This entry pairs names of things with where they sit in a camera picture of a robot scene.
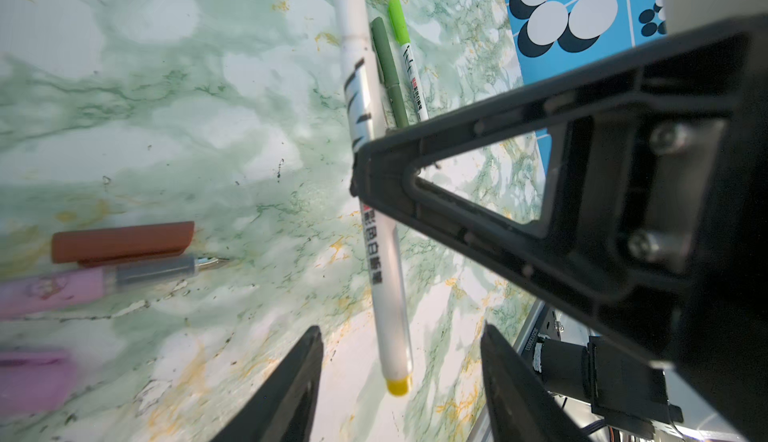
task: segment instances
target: brown pen cap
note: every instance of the brown pen cap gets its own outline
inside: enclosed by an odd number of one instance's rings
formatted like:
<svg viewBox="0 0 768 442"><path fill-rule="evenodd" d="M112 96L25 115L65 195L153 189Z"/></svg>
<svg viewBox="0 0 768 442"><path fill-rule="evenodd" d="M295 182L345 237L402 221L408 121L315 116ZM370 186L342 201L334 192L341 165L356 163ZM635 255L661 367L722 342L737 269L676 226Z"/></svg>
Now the brown pen cap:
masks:
<svg viewBox="0 0 768 442"><path fill-rule="evenodd" d="M193 234L192 221L58 232L53 234L51 259L54 264L77 262L83 267L95 267L175 257L187 250Z"/></svg>

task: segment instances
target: pink eraser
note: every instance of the pink eraser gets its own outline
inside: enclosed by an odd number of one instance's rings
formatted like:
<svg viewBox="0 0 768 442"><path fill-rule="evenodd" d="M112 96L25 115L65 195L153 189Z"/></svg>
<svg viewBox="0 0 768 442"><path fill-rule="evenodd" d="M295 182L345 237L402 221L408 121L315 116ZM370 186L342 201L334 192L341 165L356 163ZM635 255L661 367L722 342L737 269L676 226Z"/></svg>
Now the pink eraser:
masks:
<svg viewBox="0 0 768 442"><path fill-rule="evenodd" d="M76 382L66 351L0 352L0 416L56 410Z"/></svg>

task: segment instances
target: green marker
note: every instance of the green marker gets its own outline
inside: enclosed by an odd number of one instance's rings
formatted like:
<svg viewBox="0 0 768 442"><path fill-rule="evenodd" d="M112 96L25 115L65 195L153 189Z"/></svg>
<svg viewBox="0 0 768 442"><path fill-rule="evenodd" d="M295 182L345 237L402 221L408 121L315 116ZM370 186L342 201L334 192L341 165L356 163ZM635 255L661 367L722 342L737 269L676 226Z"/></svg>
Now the green marker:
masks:
<svg viewBox="0 0 768 442"><path fill-rule="evenodd" d="M408 126L406 103L402 101L395 58L392 57L392 50L389 49L389 37L386 35L386 27L381 17L376 17L371 22L371 33L373 33L373 46L376 48L376 54L379 55L379 66L384 75L383 83L389 95L389 103L392 104L392 111L395 112L395 124L398 129L404 129Z"/></svg>
<svg viewBox="0 0 768 442"><path fill-rule="evenodd" d="M426 121L429 118L424 101L422 101L422 80L418 77L418 68L411 50L411 37L406 27L406 16L402 14L400 0L389 0L389 20L395 28L395 39L400 44L402 63L405 65L406 77L411 85L413 103L416 104L418 121Z"/></svg>

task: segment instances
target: marble pattern table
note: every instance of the marble pattern table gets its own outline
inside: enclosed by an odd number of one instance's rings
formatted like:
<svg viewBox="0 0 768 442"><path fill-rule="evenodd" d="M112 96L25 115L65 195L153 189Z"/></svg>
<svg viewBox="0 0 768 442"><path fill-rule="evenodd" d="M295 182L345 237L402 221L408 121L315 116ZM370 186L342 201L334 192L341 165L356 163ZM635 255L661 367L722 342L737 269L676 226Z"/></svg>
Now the marble pattern table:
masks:
<svg viewBox="0 0 768 442"><path fill-rule="evenodd" d="M522 83L504 0L403 2L432 116ZM532 297L401 227L415 387L386 393L331 0L0 0L0 27L0 278L69 268L56 231L168 221L236 260L1 322L4 349L67 348L79 375L0 439L208 440L312 324L314 442L466 438L482 325L514 338ZM524 221L541 166L527 136L426 176Z"/></svg>

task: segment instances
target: olive green pen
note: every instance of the olive green pen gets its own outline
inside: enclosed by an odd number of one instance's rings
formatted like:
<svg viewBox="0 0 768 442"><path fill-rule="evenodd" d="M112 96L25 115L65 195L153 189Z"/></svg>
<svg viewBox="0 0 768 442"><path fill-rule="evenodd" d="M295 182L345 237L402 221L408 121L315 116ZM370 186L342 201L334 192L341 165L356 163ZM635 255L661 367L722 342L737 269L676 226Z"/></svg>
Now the olive green pen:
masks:
<svg viewBox="0 0 768 442"><path fill-rule="evenodd" d="M389 96L389 103L392 104L392 111L395 113L395 125L397 125L398 129L404 129L408 126L406 103L402 100L395 59L392 57L392 50L389 48L389 37L387 37L384 20L381 17L376 17L371 22L371 33L373 34L373 45L376 48L376 55L379 57L379 64L384 75L384 87Z"/></svg>

